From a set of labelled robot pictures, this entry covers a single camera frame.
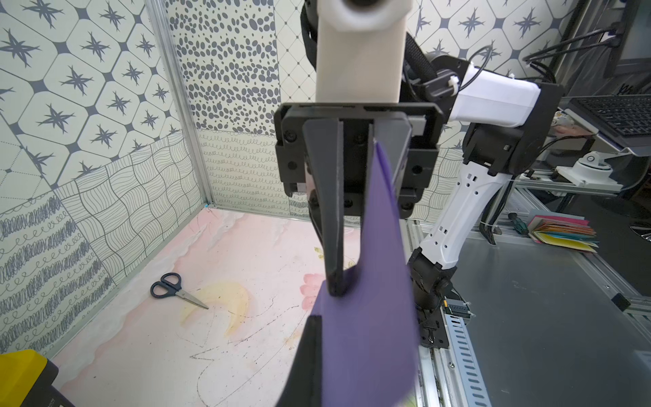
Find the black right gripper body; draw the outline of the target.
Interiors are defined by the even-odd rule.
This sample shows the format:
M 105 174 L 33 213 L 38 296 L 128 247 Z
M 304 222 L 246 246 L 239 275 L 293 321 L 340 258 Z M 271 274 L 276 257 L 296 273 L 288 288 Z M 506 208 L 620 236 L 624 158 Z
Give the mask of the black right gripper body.
M 367 142 L 375 119 L 405 119 L 411 126 L 405 172 L 398 190 L 398 213 L 411 216 L 430 184 L 439 149 L 443 115 L 434 103 L 284 103 L 274 113 L 276 157 L 280 179 L 289 197 L 306 183 L 303 124 L 335 118 L 342 122 L 343 213 L 360 216 L 366 186 Z

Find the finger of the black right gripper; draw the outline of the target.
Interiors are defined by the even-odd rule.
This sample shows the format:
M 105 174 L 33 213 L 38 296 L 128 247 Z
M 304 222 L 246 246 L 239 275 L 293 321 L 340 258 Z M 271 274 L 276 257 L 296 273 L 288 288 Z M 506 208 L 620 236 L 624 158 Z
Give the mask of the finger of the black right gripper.
M 388 165 L 388 180 L 393 198 L 398 201 L 412 139 L 412 125 L 404 113 L 382 113 L 374 119 L 375 142 Z
M 343 269 L 344 174 L 343 130 L 336 118 L 313 119 L 303 124 L 306 157 L 314 192 L 310 217 L 322 244 L 328 292 L 346 291 Z

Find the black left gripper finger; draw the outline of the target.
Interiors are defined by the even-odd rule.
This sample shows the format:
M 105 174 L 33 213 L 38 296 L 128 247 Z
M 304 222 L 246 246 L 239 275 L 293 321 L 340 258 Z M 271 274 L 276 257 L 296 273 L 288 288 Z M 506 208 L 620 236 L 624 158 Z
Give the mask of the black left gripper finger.
M 293 364 L 277 407 L 320 407 L 322 394 L 322 318 L 305 324 Z

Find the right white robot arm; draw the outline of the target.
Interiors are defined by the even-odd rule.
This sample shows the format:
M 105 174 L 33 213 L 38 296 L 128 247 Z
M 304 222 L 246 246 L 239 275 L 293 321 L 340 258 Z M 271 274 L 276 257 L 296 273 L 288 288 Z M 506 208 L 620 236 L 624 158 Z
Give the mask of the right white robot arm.
M 351 291 L 343 265 L 343 221 L 367 217 L 375 200 L 371 162 L 378 150 L 398 188 L 394 206 L 410 216 L 437 159 L 451 120 L 466 121 L 463 163 L 452 196 L 409 259 L 420 341 L 447 344 L 441 305 L 451 293 L 461 247 L 493 198 L 508 190 L 542 151 L 563 87 L 500 76 L 448 55 L 429 57 L 408 40 L 398 103 L 285 103 L 276 110 L 276 156 L 288 195 L 308 192 L 310 220 L 325 254 L 330 295 Z

